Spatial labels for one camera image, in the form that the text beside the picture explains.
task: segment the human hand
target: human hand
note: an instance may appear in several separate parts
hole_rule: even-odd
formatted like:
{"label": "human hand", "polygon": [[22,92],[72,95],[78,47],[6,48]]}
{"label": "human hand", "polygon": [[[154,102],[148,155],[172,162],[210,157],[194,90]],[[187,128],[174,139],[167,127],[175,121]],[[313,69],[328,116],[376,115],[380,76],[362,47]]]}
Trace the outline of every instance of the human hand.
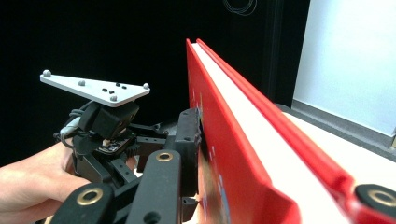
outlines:
{"label": "human hand", "polygon": [[71,175],[72,150],[58,143],[0,168],[0,223],[29,223],[49,217],[71,192],[90,183]]}

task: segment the black mechanical device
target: black mechanical device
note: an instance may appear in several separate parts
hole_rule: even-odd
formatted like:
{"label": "black mechanical device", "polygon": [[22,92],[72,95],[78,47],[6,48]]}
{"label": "black mechanical device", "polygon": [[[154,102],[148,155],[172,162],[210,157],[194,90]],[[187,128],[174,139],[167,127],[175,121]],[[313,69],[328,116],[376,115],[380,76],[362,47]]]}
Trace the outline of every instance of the black mechanical device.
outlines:
{"label": "black mechanical device", "polygon": [[[48,70],[41,80],[91,99],[72,110],[54,135],[73,149],[75,174],[91,184],[76,189],[50,223],[174,224],[191,219],[198,204],[193,198],[201,144],[198,109],[186,109],[174,120],[138,125],[132,123],[139,109],[134,99],[149,90],[147,84],[81,80]],[[126,92],[133,88],[134,93]],[[135,161],[135,168],[128,160]]]}

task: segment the dark wall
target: dark wall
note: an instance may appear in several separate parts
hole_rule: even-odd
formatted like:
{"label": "dark wall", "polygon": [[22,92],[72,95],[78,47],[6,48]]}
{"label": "dark wall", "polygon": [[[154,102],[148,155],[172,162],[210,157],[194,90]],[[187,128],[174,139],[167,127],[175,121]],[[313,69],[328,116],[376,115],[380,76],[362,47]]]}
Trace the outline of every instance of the dark wall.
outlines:
{"label": "dark wall", "polygon": [[136,100],[140,110],[134,122],[150,125],[188,107],[185,40],[199,37],[267,94],[262,83],[268,79],[265,45],[272,43],[266,36],[269,2],[258,1],[254,13],[242,17],[227,11],[221,0],[3,1],[0,165],[51,146],[71,109],[88,101],[41,83],[45,69],[62,76],[147,82],[151,92]]}

